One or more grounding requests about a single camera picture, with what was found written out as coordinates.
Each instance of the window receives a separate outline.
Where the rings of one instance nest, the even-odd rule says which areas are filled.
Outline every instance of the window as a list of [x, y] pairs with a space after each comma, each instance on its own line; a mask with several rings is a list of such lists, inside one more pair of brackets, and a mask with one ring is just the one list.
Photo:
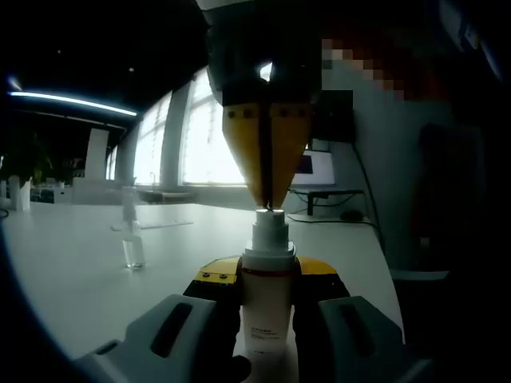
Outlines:
[[106, 158], [106, 179], [115, 180], [115, 165], [117, 162], [117, 146], [110, 152]]
[[199, 72], [191, 84], [187, 110], [180, 182], [244, 185], [222, 133], [222, 106], [213, 97], [206, 70]]
[[159, 184], [161, 145], [172, 92], [158, 101], [142, 119], [138, 129], [133, 176], [135, 184]]

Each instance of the white bottle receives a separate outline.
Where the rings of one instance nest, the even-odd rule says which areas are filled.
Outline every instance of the white bottle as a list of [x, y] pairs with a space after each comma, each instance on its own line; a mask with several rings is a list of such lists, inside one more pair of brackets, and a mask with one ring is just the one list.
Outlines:
[[122, 195], [122, 215], [125, 229], [122, 233], [122, 245], [125, 249], [126, 266], [139, 270], [145, 266], [144, 247], [142, 244], [141, 225], [135, 210], [135, 188], [124, 187]]
[[288, 232], [283, 211], [256, 211], [242, 258], [245, 347], [268, 367], [282, 356], [289, 328], [295, 246]]

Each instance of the clear liquid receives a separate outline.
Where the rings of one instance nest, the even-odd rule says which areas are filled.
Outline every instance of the clear liquid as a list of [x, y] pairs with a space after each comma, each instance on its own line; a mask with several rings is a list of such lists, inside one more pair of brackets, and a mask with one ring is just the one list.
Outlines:
[[145, 266], [144, 248], [142, 238], [128, 235], [122, 240], [125, 249], [126, 267], [131, 270], [140, 270]]

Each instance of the white table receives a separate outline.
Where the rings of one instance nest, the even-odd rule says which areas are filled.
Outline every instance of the white table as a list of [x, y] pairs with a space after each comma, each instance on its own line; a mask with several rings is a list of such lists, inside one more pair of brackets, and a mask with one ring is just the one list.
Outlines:
[[[109, 229], [121, 208], [32, 203], [2, 222], [10, 259], [36, 315], [71, 358], [111, 339], [173, 293], [181, 294], [213, 259], [239, 255], [252, 236], [253, 211], [197, 204], [137, 206], [144, 222], [193, 221], [143, 231], [147, 265], [125, 268], [121, 235]], [[402, 328], [390, 272], [371, 227], [290, 224], [297, 254], [328, 262], [351, 295], [362, 295]], [[295, 369], [294, 334], [289, 362]], [[235, 353], [244, 349], [238, 334]]]

